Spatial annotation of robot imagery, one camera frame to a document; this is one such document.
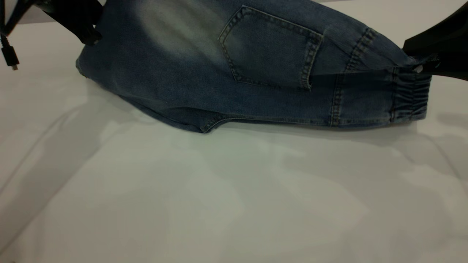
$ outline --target pocket stitching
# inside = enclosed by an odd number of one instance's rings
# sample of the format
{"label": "pocket stitching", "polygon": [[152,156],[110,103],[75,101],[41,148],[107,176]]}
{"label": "pocket stitching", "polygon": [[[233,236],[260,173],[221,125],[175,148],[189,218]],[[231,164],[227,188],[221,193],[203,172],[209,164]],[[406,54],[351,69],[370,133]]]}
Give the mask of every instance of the pocket stitching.
{"label": "pocket stitching", "polygon": [[234,79],[237,82],[243,82],[243,83],[248,83],[248,84],[254,84],[254,85],[262,85],[262,86],[269,86],[269,87],[274,87],[274,88],[282,88],[280,85],[274,85],[272,83],[267,83],[267,82],[262,82],[262,81],[257,81],[253,80],[251,78],[242,76],[235,70],[234,62],[232,61],[231,57],[229,56],[229,52],[227,51],[227,47],[225,45],[225,41],[227,39],[227,36],[231,32],[231,30],[247,15],[257,15],[260,18],[266,20],[267,22],[273,23],[277,26],[280,26],[284,29],[290,30],[291,32],[294,32],[296,34],[300,34],[302,36],[305,36],[307,38],[307,43],[306,43],[306,50],[308,51],[307,56],[304,58],[304,66],[302,68],[302,71],[300,71],[300,85],[301,85],[301,90],[311,90],[311,85],[309,83],[309,78],[310,74],[312,71],[312,67],[314,65],[315,57],[317,55],[317,52],[320,48],[320,45],[322,44],[323,41],[323,35],[319,34],[311,29],[308,29],[306,27],[300,26],[298,24],[292,23],[288,20],[282,19],[280,17],[276,17],[273,15],[270,15],[268,13],[262,12],[260,10],[257,10],[252,7],[248,6],[242,6],[235,14],[234,16],[229,20],[227,25],[224,27],[223,31],[221,32],[220,36],[218,37],[218,42],[221,45],[221,48],[223,49],[223,52],[227,58],[227,62],[229,64],[229,67],[231,68],[231,72],[234,76]]}

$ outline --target denim jeans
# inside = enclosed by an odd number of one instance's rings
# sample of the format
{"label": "denim jeans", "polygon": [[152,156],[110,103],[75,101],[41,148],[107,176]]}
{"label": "denim jeans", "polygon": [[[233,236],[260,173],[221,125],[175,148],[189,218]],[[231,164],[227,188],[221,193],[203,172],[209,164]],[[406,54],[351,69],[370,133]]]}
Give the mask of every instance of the denim jeans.
{"label": "denim jeans", "polygon": [[108,0],[79,71],[169,125],[370,128],[425,118],[431,76],[311,0]]}

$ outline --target black cable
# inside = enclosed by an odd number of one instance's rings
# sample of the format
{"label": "black cable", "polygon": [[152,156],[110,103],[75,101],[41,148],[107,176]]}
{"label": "black cable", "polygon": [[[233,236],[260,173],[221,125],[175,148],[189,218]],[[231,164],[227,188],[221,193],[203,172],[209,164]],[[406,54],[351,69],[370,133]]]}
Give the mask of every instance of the black cable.
{"label": "black cable", "polygon": [[34,2],[35,0],[30,0],[30,1],[27,1],[26,3],[19,1],[16,4],[15,9],[13,10],[13,13],[10,19],[8,20],[8,22],[6,22],[5,0],[0,0],[0,40],[1,40],[1,45],[2,45],[1,50],[2,50],[3,56],[5,57],[5,61],[7,62],[7,65],[12,67],[13,70],[18,69],[18,64],[20,62],[18,61],[18,57],[16,55],[15,49],[12,46],[10,46],[7,36],[11,33],[11,31],[19,22],[21,17],[31,7],[31,5]]}

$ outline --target jeans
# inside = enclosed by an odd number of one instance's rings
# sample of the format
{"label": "jeans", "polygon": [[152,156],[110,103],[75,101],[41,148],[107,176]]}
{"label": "jeans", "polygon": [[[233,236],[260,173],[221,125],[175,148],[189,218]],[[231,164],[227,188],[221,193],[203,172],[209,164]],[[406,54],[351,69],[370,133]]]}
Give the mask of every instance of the jeans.
{"label": "jeans", "polygon": [[311,0],[108,0],[96,29],[79,71],[180,129],[426,116],[431,75],[414,68],[427,58]]}

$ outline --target white surface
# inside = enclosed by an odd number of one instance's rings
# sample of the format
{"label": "white surface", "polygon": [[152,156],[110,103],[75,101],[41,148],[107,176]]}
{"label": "white surface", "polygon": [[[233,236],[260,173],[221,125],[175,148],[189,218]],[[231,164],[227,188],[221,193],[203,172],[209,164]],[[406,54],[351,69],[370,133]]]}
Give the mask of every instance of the white surface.
{"label": "white surface", "polygon": [[[402,45],[463,2],[327,5]],[[1,263],[468,259],[465,81],[435,77],[427,120],[408,126],[201,135],[81,77],[81,45],[55,23],[19,26],[11,43],[21,64],[0,66]]]}

